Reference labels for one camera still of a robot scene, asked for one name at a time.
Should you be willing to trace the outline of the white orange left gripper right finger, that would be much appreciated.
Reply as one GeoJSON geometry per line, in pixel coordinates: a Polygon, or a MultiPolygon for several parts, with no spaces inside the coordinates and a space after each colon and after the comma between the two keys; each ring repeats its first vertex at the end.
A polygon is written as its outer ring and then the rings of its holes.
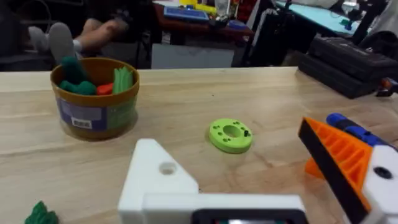
{"type": "Polygon", "coordinates": [[[397,150],[371,146],[304,117],[298,136],[311,157],[305,171],[328,182],[346,223],[397,223],[397,150]]]}

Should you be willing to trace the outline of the bare white left gripper left finger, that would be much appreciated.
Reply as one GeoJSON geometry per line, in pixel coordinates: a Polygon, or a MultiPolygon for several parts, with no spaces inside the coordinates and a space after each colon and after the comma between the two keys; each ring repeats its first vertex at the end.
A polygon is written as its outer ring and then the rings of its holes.
{"type": "Polygon", "coordinates": [[[197,194],[196,180],[154,139],[139,139],[118,203],[121,223],[144,223],[145,194],[197,194]]]}

